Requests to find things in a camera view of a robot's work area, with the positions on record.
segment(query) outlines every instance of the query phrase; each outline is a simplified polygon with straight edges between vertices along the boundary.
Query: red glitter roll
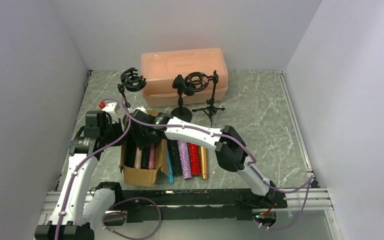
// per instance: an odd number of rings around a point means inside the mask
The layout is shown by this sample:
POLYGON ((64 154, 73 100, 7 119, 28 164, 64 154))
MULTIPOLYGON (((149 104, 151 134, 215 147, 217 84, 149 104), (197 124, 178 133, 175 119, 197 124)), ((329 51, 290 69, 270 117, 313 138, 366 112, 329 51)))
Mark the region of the red glitter roll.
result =
POLYGON ((193 143, 188 143, 187 145, 189 146, 190 172, 192 173, 192 176, 201 175, 201 163, 198 145, 193 143))

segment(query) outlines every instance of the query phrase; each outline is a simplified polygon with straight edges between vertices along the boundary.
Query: gray marble tabletop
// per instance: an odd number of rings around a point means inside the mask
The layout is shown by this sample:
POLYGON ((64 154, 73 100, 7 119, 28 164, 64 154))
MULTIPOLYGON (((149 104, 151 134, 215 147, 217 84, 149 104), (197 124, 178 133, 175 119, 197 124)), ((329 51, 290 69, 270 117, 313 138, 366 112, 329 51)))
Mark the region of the gray marble tabletop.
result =
MULTIPOLYGON (((85 113, 97 110, 105 98, 119 98, 117 84, 120 83, 121 70, 93 71, 83 102, 78 113, 74 133, 85 124, 85 113)), ((302 157, 299 140, 288 109, 288 102, 282 83, 275 70, 229 70, 228 91, 216 107, 225 107, 213 117, 213 128, 230 125, 236 129, 257 158, 256 166, 278 187, 298 187, 307 180, 306 164, 302 157)), ((126 92, 133 108, 145 106, 141 92, 126 92)), ((189 109, 202 108, 206 104, 186 105, 189 109)), ((170 113, 174 106, 146 107, 159 112, 170 113)), ((209 118, 202 111, 193 114, 191 123, 210 126, 209 118)), ((93 173, 90 188, 104 181, 119 181, 125 190, 166 190, 166 189, 231 189, 248 188, 247 184, 233 172, 218 166, 214 152, 208 153, 208 180, 194 177, 184 180, 176 177, 169 184, 164 173, 159 172, 152 187, 128 185, 123 183, 120 173, 120 147, 105 150, 93 173)), ((61 184, 67 174, 68 164, 62 171, 61 184)))

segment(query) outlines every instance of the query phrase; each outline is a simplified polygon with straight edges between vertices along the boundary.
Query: white wall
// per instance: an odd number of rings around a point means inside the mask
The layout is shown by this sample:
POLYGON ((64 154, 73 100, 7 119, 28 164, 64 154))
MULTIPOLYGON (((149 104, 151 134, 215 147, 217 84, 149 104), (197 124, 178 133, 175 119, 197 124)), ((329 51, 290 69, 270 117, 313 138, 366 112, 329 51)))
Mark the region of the white wall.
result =
POLYGON ((87 69, 48 0, 0 0, 0 240, 32 239, 87 69))
POLYGON ((344 238, 384 239, 384 0, 323 0, 286 74, 344 238))
POLYGON ((54 0, 89 69, 221 47, 231 69, 285 69, 322 0, 54 0))

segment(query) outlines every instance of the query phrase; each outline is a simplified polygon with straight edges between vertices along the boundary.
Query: pink plastic storage bin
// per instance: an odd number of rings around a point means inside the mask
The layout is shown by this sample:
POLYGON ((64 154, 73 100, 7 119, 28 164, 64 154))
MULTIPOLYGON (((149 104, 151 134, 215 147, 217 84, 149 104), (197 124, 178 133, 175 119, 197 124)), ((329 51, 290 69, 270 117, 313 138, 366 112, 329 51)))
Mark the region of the pink plastic storage bin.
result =
MULTIPOLYGON (((140 74, 146 78, 142 96, 149 107, 174 106, 178 104, 177 89, 172 83, 177 75, 184 78, 192 72, 202 72, 208 76, 217 70, 218 83, 214 99, 220 101, 228 90, 228 69, 220 48, 191 49, 143 53, 140 74)), ((204 91, 193 96, 183 95, 184 104, 205 103, 211 98, 213 82, 204 91)))

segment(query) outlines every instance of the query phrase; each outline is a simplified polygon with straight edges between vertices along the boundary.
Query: open cardboard box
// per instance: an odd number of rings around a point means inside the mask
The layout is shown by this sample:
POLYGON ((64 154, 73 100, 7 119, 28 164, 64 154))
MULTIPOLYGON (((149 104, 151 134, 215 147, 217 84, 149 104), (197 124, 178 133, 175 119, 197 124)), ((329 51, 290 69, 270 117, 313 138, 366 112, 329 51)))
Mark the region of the open cardboard box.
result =
MULTIPOLYGON (((147 110, 147 113, 156 117, 158 112, 147 110)), ((152 187, 157 179, 157 172, 168 174, 167 141, 161 140, 155 145, 155 169, 140 169, 125 166, 127 143, 121 146, 120 172, 124 173, 124 183, 145 187, 152 187)))

